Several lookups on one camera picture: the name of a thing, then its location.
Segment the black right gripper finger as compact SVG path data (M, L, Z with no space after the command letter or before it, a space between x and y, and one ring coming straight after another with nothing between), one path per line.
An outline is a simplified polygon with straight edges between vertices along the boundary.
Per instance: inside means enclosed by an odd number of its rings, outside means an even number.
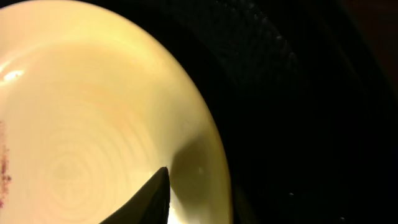
M167 224L169 170L161 167L121 208L100 224Z

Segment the yellow plate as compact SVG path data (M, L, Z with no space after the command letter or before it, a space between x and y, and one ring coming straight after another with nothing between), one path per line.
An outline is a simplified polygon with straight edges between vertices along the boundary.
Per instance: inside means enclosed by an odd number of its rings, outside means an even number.
M1 9L1 222L100 223L161 167L169 223L231 223L200 92L153 36L80 1Z

